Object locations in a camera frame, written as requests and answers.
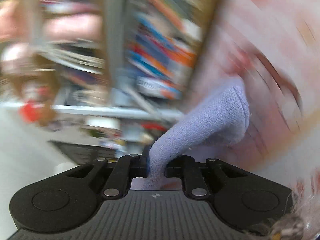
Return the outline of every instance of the sock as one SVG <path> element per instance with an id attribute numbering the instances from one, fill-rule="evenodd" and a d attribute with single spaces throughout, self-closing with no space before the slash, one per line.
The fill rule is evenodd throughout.
<path id="1" fill-rule="evenodd" d="M 201 143 L 237 143 L 244 137 L 248 125 L 249 106 L 243 81 L 228 79 L 154 143 L 149 152 L 149 176 L 133 179 L 131 189 L 159 190 L 168 162 Z"/>

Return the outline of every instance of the pink object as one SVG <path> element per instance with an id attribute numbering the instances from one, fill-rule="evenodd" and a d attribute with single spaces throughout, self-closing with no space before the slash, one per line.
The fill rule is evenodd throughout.
<path id="1" fill-rule="evenodd" d="M 17 0 L 0 3 L 0 42 L 10 40 L 18 34 L 18 22 L 15 17 L 18 4 Z"/>
<path id="2" fill-rule="evenodd" d="M 217 158 L 254 169 L 279 155 L 320 109 L 320 0 L 226 0 L 221 9 L 189 102 L 195 107 L 227 76 L 243 77 L 250 125 L 244 139 L 218 150 Z M 296 93 L 279 87 L 252 51 L 261 51 L 281 78 L 297 88 L 303 111 Z"/>
<path id="3" fill-rule="evenodd" d="M 44 31 L 51 41 L 76 41 L 77 39 L 100 41 L 102 17 L 94 14 L 64 16 L 48 20 Z"/>

